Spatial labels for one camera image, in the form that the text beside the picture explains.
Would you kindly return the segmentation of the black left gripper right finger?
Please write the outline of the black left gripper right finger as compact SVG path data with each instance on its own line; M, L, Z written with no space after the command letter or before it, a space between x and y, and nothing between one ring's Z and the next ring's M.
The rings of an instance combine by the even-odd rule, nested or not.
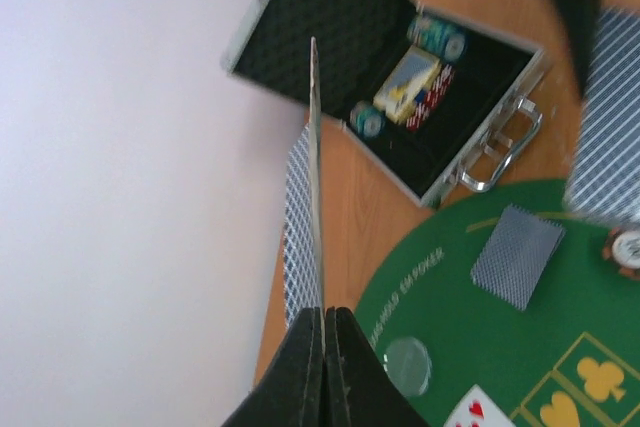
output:
M393 386L351 310L325 315L326 426L425 426Z

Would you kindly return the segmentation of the blue orange chip stack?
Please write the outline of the blue orange chip stack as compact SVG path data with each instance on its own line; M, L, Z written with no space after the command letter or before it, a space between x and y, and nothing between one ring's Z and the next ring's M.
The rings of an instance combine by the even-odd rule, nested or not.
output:
M371 103L358 102L350 111L349 125L356 134L364 139L373 139L380 135L386 123L386 116Z

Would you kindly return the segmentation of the row of red dice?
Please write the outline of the row of red dice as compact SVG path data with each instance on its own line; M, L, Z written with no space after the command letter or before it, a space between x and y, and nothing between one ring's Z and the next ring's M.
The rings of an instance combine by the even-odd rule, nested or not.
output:
M414 112L406 120L405 127L410 132L417 131L429 118L446 95L455 77L455 69L452 65L445 65L431 87L422 89L414 98Z

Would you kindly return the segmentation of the brown black chip stack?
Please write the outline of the brown black chip stack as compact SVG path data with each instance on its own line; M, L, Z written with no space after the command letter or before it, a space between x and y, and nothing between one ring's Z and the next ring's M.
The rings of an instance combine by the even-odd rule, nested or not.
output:
M458 62L467 47L467 34L462 28L426 14L414 17L408 27L407 37L415 46L447 63Z

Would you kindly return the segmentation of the round green poker mat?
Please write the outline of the round green poker mat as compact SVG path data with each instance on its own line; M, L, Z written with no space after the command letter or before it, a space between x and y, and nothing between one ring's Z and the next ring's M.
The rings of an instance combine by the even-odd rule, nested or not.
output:
M356 318L378 355L403 337L432 362L412 400L441 426L473 386L518 426L639 422L639 285L604 260L608 232L573 219L564 184L539 180L472 196L431 216L377 269ZM503 210L521 207L564 236L524 310L473 284Z

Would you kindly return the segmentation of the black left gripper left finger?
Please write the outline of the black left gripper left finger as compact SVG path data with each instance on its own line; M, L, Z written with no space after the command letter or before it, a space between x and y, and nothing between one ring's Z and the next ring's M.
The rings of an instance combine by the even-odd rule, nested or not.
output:
M322 311L304 308L260 382L226 426L318 426L322 419Z

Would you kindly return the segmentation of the dealt blue card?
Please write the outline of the dealt blue card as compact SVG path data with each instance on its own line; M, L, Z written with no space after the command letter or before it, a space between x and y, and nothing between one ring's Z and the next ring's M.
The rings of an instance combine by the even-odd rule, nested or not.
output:
M507 206L471 269L473 284L525 310L564 235L561 224Z

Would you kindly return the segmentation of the clear acrylic dealer button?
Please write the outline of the clear acrylic dealer button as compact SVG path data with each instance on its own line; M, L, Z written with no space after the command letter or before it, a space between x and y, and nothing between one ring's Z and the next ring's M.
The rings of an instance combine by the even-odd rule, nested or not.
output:
M415 337L392 341L383 355L383 368L393 386L404 397L423 395L432 375L428 349Z

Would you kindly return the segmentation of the aluminium poker case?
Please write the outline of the aluminium poker case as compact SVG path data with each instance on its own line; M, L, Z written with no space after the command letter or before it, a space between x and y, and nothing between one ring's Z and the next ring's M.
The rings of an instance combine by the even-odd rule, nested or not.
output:
M542 121L541 47L416 0L254 0L223 65L315 103L420 206L489 191Z

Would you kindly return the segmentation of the blue card deck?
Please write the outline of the blue card deck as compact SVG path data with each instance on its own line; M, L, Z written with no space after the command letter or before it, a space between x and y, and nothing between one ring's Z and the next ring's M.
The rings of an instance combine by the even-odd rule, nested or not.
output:
M639 222L639 14L611 7L597 22L565 203L605 225Z

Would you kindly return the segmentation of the boxed playing card deck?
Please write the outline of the boxed playing card deck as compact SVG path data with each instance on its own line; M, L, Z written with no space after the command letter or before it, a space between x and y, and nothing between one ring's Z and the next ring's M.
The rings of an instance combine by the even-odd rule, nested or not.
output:
M430 88L442 68L441 60L415 46L403 55L373 98L373 106L396 124L414 112L414 98Z

